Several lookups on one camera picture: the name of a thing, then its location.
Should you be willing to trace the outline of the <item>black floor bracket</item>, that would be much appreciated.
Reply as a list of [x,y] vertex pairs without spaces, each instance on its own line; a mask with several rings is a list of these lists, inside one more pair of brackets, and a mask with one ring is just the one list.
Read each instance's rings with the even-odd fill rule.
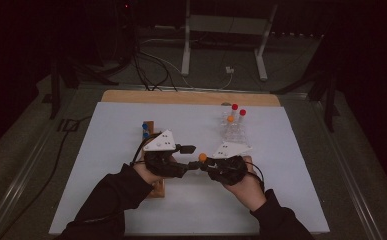
[[58,132],[76,132],[80,122],[74,119],[62,119],[58,125]]

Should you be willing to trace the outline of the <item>grey metal desk frame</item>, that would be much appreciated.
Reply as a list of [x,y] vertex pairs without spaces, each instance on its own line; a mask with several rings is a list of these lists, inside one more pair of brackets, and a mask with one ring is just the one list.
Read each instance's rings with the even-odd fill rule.
[[271,4],[269,13],[265,18],[245,18],[228,16],[197,15],[191,13],[191,0],[186,0],[184,49],[181,64],[181,75],[188,76],[190,70],[192,31],[205,33],[233,33],[242,35],[260,35],[261,43],[254,49],[254,57],[261,81],[268,79],[263,53],[269,39],[272,24],[278,9],[277,4]]

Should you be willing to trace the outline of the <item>person's right hand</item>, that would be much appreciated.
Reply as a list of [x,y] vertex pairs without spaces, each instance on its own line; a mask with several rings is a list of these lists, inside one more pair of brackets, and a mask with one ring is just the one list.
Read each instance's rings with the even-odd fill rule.
[[266,196],[261,188],[261,181],[253,169],[250,156],[244,156],[243,161],[247,167],[244,178],[232,186],[225,185],[224,188],[232,193],[247,209],[254,212],[266,201]]

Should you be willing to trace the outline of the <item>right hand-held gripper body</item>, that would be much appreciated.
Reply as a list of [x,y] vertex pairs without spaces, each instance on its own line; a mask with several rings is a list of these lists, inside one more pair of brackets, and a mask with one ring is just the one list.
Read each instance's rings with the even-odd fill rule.
[[207,172],[209,177],[230,186],[240,182],[247,173],[242,154],[249,150],[249,145],[223,142],[211,157],[207,157],[214,160],[213,165],[206,164],[210,168]]

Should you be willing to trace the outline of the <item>aluminium frame rail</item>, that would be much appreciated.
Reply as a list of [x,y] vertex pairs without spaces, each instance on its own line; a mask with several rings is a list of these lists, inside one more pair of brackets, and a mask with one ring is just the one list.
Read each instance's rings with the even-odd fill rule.
[[311,102],[310,105],[318,119],[319,125],[323,129],[330,148],[334,151],[335,162],[339,167],[342,180],[368,240],[384,240],[339,143],[325,124],[323,105],[320,102]]
[[[102,84],[87,84],[81,83],[79,89],[100,89],[100,90],[133,90],[146,91],[148,90],[143,85],[119,84],[119,85],[102,85]],[[195,92],[195,93],[236,93],[236,94],[270,94],[269,91],[246,91],[246,90],[224,90],[224,89],[209,89],[209,88],[189,88],[189,87],[158,87],[157,92]],[[281,99],[308,99],[308,93],[289,92],[286,94],[277,95]]]
[[50,106],[35,100],[0,140],[0,232],[75,94],[74,89],[63,91],[53,119],[49,118]]

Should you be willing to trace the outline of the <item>wooden test tube rack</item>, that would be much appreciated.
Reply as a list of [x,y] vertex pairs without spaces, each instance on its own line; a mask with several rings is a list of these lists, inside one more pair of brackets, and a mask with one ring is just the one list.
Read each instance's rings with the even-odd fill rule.
[[[143,132],[148,132],[150,135],[154,133],[154,122],[153,121],[144,121],[148,125],[148,130],[143,130]],[[149,193],[148,198],[164,198],[165,197],[165,184],[164,180],[158,181],[152,184],[153,190]]]

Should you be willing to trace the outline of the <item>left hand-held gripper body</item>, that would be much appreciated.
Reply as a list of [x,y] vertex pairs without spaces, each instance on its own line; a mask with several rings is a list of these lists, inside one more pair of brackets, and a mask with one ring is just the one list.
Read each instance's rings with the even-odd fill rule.
[[158,176],[182,178],[188,166],[172,160],[172,155],[182,148],[182,145],[175,142],[171,130],[150,136],[150,140],[142,147],[146,168]]

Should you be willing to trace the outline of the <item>clear acrylic test tube rack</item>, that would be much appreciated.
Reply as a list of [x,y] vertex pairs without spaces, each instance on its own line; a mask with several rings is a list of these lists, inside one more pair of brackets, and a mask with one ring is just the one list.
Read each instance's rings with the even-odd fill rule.
[[224,142],[233,142],[233,143],[248,145],[249,142],[246,134],[245,125],[242,128],[239,127],[237,123],[238,116],[239,115],[236,116],[236,120],[234,121],[231,131],[228,134],[226,134],[227,117],[224,119],[224,121],[221,124],[221,131],[220,131],[222,140]]

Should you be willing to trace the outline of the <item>black tripod stand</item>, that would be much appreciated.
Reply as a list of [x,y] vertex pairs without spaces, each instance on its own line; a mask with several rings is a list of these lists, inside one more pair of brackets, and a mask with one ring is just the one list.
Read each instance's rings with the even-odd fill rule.
[[55,119],[61,108],[61,86],[63,81],[69,88],[77,88],[79,81],[76,76],[76,71],[86,73],[96,81],[110,86],[116,86],[117,83],[108,80],[103,75],[94,72],[92,69],[82,64],[80,61],[71,57],[52,56],[50,59],[50,77],[51,77],[51,114],[50,118]]
[[307,93],[307,97],[313,102],[320,101],[322,97],[325,97],[324,123],[328,130],[333,132],[333,116],[335,113],[334,100],[337,82],[334,72],[321,70],[315,71],[314,73],[308,74],[283,88],[272,90],[271,94],[284,95],[311,81],[313,81],[314,84]]

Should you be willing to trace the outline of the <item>person's left hand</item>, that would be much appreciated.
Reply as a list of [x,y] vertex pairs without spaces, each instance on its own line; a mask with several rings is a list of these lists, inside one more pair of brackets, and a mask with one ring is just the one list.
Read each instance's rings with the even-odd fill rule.
[[146,165],[143,163],[135,164],[133,166],[134,170],[139,174],[139,176],[148,184],[152,185],[158,181],[163,180],[163,177],[158,176],[150,172]]

